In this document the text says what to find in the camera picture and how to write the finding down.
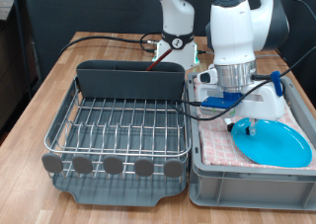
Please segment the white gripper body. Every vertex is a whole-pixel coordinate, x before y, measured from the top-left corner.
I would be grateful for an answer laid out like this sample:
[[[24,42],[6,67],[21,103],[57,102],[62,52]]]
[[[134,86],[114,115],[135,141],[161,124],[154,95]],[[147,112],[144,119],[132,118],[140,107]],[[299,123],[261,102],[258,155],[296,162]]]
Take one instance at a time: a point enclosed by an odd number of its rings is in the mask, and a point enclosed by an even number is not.
[[[242,96],[259,85],[259,82],[245,86],[238,93],[224,92],[217,85],[197,83],[197,101],[201,112],[218,115],[231,107]],[[265,84],[248,96],[237,106],[224,113],[223,117],[248,117],[255,119],[278,120],[284,114],[284,98],[278,95],[273,83]]]

